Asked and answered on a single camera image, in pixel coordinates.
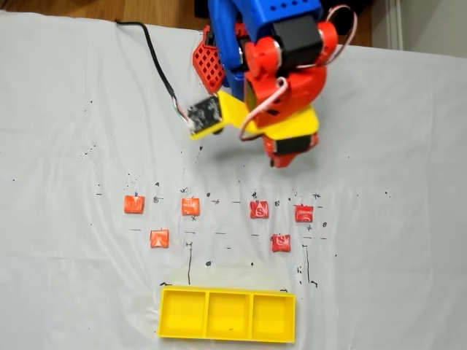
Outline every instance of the yellow tray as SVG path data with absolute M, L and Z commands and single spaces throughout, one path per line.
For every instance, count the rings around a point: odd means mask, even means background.
M 167 286 L 158 335 L 224 341 L 295 341 L 295 295 L 286 292 Z

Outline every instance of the handwritten mark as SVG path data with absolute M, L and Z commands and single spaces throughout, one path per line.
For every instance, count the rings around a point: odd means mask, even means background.
M 190 247 L 190 262 L 188 263 L 188 284 L 190 283 L 190 270 L 191 270 L 191 251 L 193 250 L 193 242 L 186 243 L 186 246 Z
M 306 275 L 308 276 L 308 283 L 309 283 L 309 260 L 308 260 L 308 246 L 302 244 L 306 248 Z

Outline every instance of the red lattice panel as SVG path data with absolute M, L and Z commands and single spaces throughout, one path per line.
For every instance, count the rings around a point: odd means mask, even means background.
M 225 72 L 220 64 L 216 46 L 204 44 L 208 31 L 209 26 L 206 26 L 203 30 L 203 39 L 193 52 L 193 65 L 208 93 L 215 93 L 222 86 Z

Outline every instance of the white sheet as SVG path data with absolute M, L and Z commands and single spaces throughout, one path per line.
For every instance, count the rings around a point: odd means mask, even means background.
M 204 97 L 200 33 L 150 33 L 182 105 Z M 0 349 L 465 349 L 466 96 L 466 60 L 350 47 L 314 104 L 319 147 L 271 169 L 236 131 L 189 141 L 140 28 L 0 12 Z M 254 192 L 268 220 L 248 217 Z M 170 247 L 151 250 L 160 227 Z M 157 338 L 190 242 L 192 284 L 296 293 L 296 343 Z

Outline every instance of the small red block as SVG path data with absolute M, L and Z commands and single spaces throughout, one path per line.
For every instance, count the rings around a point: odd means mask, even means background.
M 290 235 L 272 235 L 271 239 L 273 252 L 290 251 Z
M 199 198 L 182 198 L 182 215 L 199 215 Z
M 126 195 L 123 211 L 128 214 L 142 214 L 144 209 L 143 195 Z
M 295 206 L 296 222 L 313 222 L 312 206 Z
M 257 219 L 259 217 L 269 217 L 269 207 L 267 201 L 254 201 L 250 202 L 250 217 Z
M 169 230 L 154 230 L 150 234 L 151 248 L 168 248 L 169 247 Z

